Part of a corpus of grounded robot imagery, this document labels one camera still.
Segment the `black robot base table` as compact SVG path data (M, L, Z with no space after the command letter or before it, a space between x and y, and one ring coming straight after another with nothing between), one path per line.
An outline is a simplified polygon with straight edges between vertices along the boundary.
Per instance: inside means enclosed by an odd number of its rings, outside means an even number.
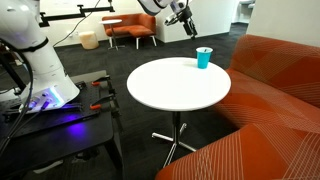
M100 146L105 147L114 167L122 171L119 135L114 133L112 115L107 110L84 120L13 139L0 159L0 180Z

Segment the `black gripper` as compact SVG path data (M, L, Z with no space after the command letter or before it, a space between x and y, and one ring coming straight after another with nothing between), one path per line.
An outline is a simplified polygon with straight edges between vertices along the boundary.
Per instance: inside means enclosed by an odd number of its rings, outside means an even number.
M173 13L168 16L164 24L166 26L173 25L177 22L181 22L183 24L184 30L188 36L191 36L191 39L194 40L195 36L197 35L197 31L192 20L192 12L189 7L184 8L177 14Z

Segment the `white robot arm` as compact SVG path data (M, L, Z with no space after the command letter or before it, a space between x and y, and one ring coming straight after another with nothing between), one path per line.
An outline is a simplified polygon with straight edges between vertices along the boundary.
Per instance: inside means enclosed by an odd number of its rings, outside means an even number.
M0 39L28 64L30 83L20 98L32 108L49 100L53 108L76 98L80 90L72 82L49 39L41 32L38 3L32 0L0 0Z

